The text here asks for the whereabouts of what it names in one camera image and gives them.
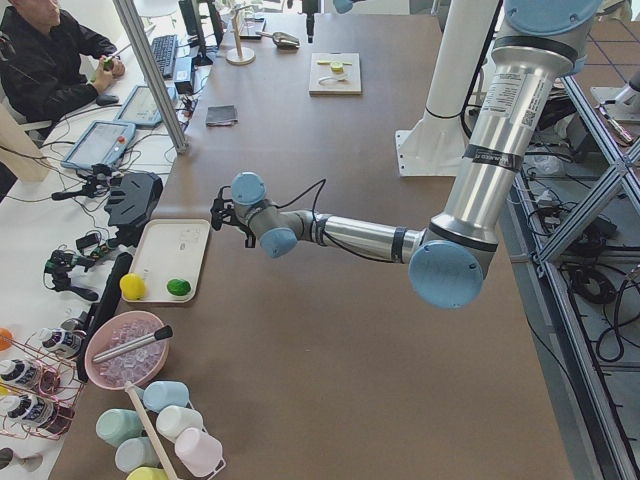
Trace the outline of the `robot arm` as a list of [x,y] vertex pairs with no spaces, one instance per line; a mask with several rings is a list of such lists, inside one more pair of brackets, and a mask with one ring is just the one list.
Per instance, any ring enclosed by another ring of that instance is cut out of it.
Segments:
[[480,293],[498,246],[496,223],[554,81],[584,63],[596,1],[507,1],[492,50],[496,69],[444,210],[422,231],[316,209],[282,212],[262,178],[231,184],[236,222],[272,258],[301,240],[381,262],[406,263],[413,289],[440,308]]
[[[333,0],[332,4],[339,14],[349,12],[359,0]],[[302,14],[306,19],[306,37],[309,44],[314,40],[315,15],[320,12],[320,0],[302,0]]]

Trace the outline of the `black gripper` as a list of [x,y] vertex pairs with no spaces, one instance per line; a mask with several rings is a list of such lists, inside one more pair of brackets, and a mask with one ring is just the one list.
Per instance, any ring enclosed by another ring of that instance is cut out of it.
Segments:
[[256,237],[255,233],[251,229],[249,225],[250,217],[242,214],[241,212],[235,213],[236,225],[237,227],[244,232],[246,235],[245,239],[245,247],[246,248],[254,248],[256,246]]
[[301,11],[306,14],[307,43],[312,44],[315,30],[314,14],[319,12],[319,0],[302,0],[301,4]]

